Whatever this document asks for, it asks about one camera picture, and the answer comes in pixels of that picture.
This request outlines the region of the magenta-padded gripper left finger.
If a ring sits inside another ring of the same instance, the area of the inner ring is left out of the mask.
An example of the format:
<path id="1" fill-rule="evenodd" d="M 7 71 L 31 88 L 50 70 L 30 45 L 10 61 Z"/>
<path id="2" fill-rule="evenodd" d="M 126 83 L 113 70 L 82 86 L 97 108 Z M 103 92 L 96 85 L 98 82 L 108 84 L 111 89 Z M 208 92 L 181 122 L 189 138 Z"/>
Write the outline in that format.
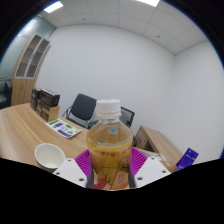
<path id="1" fill-rule="evenodd" d="M 85 150 L 76 158 L 67 158 L 53 174 L 81 187 L 92 188 L 94 173 L 89 151 Z"/>

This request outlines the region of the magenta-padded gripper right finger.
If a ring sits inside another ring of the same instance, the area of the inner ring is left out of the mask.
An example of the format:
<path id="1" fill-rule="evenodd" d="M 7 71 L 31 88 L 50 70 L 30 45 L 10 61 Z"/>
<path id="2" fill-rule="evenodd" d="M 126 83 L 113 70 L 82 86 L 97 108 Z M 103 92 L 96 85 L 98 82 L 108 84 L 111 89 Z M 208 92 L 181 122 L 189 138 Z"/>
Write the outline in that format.
<path id="1" fill-rule="evenodd" d="M 129 187 L 140 188 L 157 181 L 171 172 L 154 156 L 147 156 L 133 148 L 129 164 Z"/>

